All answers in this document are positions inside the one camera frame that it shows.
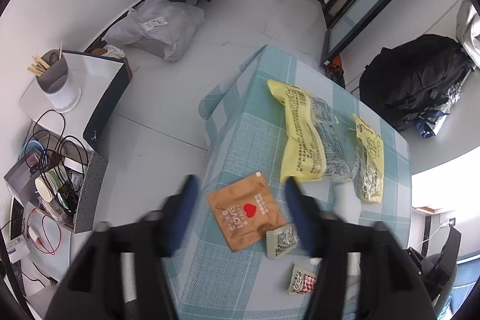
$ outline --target red heart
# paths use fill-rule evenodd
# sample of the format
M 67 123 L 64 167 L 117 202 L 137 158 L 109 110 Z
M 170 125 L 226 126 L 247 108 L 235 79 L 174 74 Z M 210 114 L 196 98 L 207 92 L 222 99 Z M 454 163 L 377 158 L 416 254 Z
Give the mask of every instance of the red heart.
M 245 204 L 243 205 L 243 210 L 245 211 L 245 214 L 247 215 L 248 218 L 252 218 L 253 216 L 255 216 L 257 207 L 252 204 Z

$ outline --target red checkered wrapper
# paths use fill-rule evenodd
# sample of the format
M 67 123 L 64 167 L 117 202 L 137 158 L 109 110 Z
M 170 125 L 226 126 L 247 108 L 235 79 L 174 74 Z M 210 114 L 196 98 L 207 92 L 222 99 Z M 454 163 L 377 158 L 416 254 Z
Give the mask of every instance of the red checkered wrapper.
M 315 282 L 317 282 L 317 276 L 315 273 L 295 265 L 292 272 L 292 279 L 290 281 L 289 293 L 311 293 L 314 291 Z

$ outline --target teal checkered tablecloth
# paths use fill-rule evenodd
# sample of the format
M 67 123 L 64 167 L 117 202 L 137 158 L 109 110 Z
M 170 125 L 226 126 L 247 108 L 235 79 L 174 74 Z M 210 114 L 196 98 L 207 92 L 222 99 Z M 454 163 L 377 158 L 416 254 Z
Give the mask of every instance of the teal checkered tablecloth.
M 175 257 L 164 260 L 181 320 L 297 320 L 310 299 L 310 294 L 287 292 L 294 264 L 315 271 L 300 247 L 279 259 L 266 257 L 264 241 L 233 253 L 206 200 L 206 194 L 262 171 L 291 222 L 279 181 L 287 140 L 284 107 L 270 94 L 268 79 L 298 86 L 323 99 L 346 128 L 355 128 L 352 115 L 357 114 L 381 135 L 385 148 L 382 203 L 363 202 L 360 224 L 382 220 L 400 246 L 407 245 L 411 176 L 406 141 L 351 94 L 296 58 L 267 45 L 199 105 L 209 144 L 208 165 L 185 243 Z M 316 197 L 324 210 L 332 210 L 335 196 L 328 180 L 303 183 L 302 188 Z M 345 318 L 354 316 L 355 307 L 355 295 L 347 295 Z

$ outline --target food wrapper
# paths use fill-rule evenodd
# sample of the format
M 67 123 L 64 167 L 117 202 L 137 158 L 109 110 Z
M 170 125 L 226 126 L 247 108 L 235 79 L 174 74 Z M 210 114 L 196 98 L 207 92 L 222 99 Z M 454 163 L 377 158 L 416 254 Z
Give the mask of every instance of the food wrapper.
M 298 246 L 299 238 L 294 224 L 287 224 L 266 234 L 267 258 L 276 259 Z
M 233 252 L 287 223 L 261 172 L 210 193 L 207 199 Z
M 369 202 L 382 202 L 383 194 L 383 140 L 363 121 L 353 115 L 356 124 L 358 147 L 357 186 L 361 199 Z
M 288 139 L 280 180 L 294 176 L 299 181 L 323 177 L 351 181 L 339 122 L 327 103 L 302 90 L 274 80 L 267 81 L 272 95 L 285 107 Z
M 295 265 L 290 280 L 290 294 L 305 294 L 314 291 L 317 275 L 303 267 Z

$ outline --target white cable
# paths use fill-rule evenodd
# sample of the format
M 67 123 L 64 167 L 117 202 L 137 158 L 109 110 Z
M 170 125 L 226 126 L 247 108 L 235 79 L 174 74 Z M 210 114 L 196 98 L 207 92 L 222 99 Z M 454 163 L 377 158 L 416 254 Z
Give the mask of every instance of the white cable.
M 431 239 L 431 237 L 432 237 L 433 235 L 435 235 L 440 228 L 442 228 L 442 226 L 439 226 L 439 227 L 437 228 L 437 230 L 428 237 L 428 239 L 423 240 L 423 241 L 421 241 L 420 243 L 418 243 L 418 244 L 415 246 L 415 249 L 417 249 L 417 247 L 418 247 L 420 244 L 423 244 L 423 243 L 425 243 L 426 241 L 429 241 L 429 240 Z

